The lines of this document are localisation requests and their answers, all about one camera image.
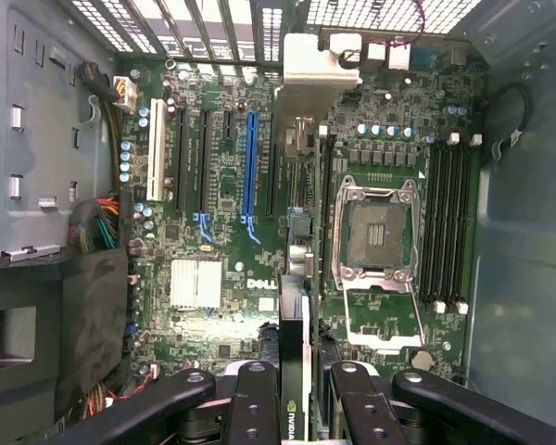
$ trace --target chipset heatsink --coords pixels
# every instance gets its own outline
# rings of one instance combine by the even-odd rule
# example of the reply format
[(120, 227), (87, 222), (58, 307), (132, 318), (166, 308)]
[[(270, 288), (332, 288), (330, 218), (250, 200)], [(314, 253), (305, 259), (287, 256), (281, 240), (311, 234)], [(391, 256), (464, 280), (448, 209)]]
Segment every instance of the chipset heatsink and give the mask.
[(221, 306), (222, 262), (173, 260), (171, 306), (180, 310)]

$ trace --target cpu socket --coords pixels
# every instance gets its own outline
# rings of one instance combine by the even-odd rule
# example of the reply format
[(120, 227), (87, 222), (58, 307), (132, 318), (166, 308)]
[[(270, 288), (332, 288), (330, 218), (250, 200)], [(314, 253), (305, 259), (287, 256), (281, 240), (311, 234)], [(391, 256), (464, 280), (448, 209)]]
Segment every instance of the cpu socket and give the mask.
[[(357, 186), (351, 175), (342, 180), (335, 198), (332, 274), (337, 288), (344, 291), (350, 344), (369, 346), (383, 354), (422, 346), (421, 336), (383, 340), (353, 333), (348, 310), (350, 289), (375, 286), (411, 294), (417, 311), (412, 280), (418, 267), (419, 212), (420, 197), (412, 179), (400, 189)], [(343, 240), (347, 240), (345, 249)]]

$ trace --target green circuit board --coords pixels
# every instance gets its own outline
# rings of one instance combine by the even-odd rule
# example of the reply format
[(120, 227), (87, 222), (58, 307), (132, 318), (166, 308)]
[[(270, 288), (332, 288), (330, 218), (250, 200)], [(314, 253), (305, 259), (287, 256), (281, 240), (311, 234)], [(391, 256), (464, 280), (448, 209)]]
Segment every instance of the green circuit board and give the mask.
[[(414, 179), (421, 195), (422, 213), (425, 210), (426, 184), (429, 175), (428, 147), (423, 138), (447, 128), (480, 132), (477, 117), (472, 115), (472, 100), (484, 92), (485, 77), (481, 64), (468, 67), (444, 67), (433, 59), (432, 65), (411, 71), (380, 70), (363, 75), (363, 85), (354, 94), (345, 94), (332, 107), (323, 122), (330, 134), (335, 134), (335, 149), (330, 163), (330, 212), (327, 222), (331, 252), (333, 200), (342, 178), (352, 174), (358, 184), (397, 187), (406, 179)], [(135, 343), (136, 367), (143, 363), (159, 362), (164, 371), (187, 366), (199, 366), (221, 375), (230, 362), (255, 359), (259, 356), (258, 329), (266, 322), (277, 323), (277, 276), (284, 273), (287, 212), (293, 204), (312, 208), (314, 191), (312, 162), (287, 162), (282, 153), (275, 157), (270, 150), (272, 140), (272, 112), (274, 90), (282, 80), (275, 72), (248, 71), (247, 82), (241, 77), (225, 75), (221, 79), (212, 71), (200, 72), (187, 66), (166, 70), (159, 61), (128, 63), (127, 72), (139, 70), (140, 92), (138, 104), (149, 106), (150, 99), (163, 97), (164, 80), (171, 82), (173, 93), (181, 107), (188, 112), (189, 147), (187, 166), (187, 199), (184, 211), (174, 204), (173, 179), (178, 169), (176, 145), (177, 126), (167, 124), (165, 146), (166, 186), (164, 199), (145, 202), (148, 171), (147, 128), (138, 125), (138, 116), (128, 116), (123, 123), (123, 137), (135, 144), (132, 162), (132, 181), (125, 186), (133, 191), (135, 201), (144, 202), (153, 211), (149, 218), (153, 229), (145, 228), (145, 221), (137, 221), (133, 236), (145, 242), (142, 254), (133, 257), (140, 275), (135, 290), (137, 296), (136, 322), (138, 340)], [(411, 79), (407, 85), (405, 79)], [(444, 90), (443, 99), (436, 91)], [(383, 92), (390, 91), (393, 99), (384, 104)], [(447, 104), (462, 104), (469, 113), (458, 117), (446, 114)], [(223, 137), (225, 111), (234, 113), (234, 137)], [(248, 235), (240, 221), (243, 196), (243, 163), (245, 155), (246, 115), (250, 110), (259, 113), (258, 172), (255, 180), (255, 235), (261, 244)], [(208, 242), (201, 234), (196, 212), (197, 147), (200, 137), (199, 121), (207, 111), (212, 117), (212, 153), (209, 171)], [(359, 131), (359, 124), (366, 127)], [(374, 135), (374, 125), (385, 133)], [(399, 134), (387, 137), (386, 127), (396, 126)], [(403, 129), (413, 133), (404, 137)], [(374, 162), (373, 153), (393, 154), (391, 165)], [(473, 175), (470, 209), (474, 215), (477, 175)], [(273, 193), (269, 191), (275, 184)], [(466, 249), (471, 258), (471, 250)], [(170, 299), (171, 264), (175, 260), (217, 261), (221, 263), (221, 304), (214, 310), (172, 308)], [(382, 375), (391, 375), (408, 366), (409, 350), (399, 355), (383, 356), (346, 342), (344, 306), (341, 292), (333, 284), (329, 267), (325, 269), (326, 290), (321, 316), (330, 325), (345, 358), (373, 363)], [(469, 284), (471, 260), (465, 264), (464, 283)], [(409, 336), (416, 332), (411, 301), (407, 295), (356, 292), (352, 296), (353, 327), (365, 333), (371, 331), (387, 339), (392, 335)], [(434, 314), (424, 309), (423, 320), (429, 350), (435, 355), (436, 369), (449, 375), (451, 366), (461, 363), (465, 316), (447, 313)]]

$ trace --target black plastic handle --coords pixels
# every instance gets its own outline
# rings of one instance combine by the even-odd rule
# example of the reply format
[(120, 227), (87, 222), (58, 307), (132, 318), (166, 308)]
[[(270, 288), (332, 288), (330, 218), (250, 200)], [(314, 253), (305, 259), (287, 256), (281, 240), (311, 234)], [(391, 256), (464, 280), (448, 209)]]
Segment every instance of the black plastic handle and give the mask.
[(438, 375), (402, 371), (393, 377), (392, 389), (398, 400), (419, 406), (480, 441), (556, 445), (555, 427)]
[(127, 443), (137, 429), (148, 429), (171, 415), (209, 401), (216, 392), (214, 376), (187, 369), (148, 385), (128, 400), (44, 442), (46, 445)]

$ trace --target red wire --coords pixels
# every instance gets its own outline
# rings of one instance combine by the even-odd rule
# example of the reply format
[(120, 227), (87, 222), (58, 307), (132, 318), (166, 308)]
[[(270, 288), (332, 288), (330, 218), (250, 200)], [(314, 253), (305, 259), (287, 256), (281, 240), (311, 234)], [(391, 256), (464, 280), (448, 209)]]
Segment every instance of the red wire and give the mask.
[(414, 5), (416, 6), (416, 11), (418, 11), (418, 14), (420, 15), (420, 19), (421, 19), (421, 24), (420, 24), (420, 30), (418, 31), (418, 34), (416, 34), (416, 36), (411, 39), (409, 42), (395, 42), (395, 41), (379, 41), (379, 40), (369, 40), (367, 41), (368, 44), (380, 44), (380, 45), (389, 45), (392, 48), (397, 48), (399, 46), (406, 46), (406, 45), (414, 45), (416, 42), (418, 42), (418, 40), (423, 36), (424, 34), (424, 26), (426, 26), (426, 14), (424, 14), (424, 8), (423, 8), (423, 0), (414, 0)]

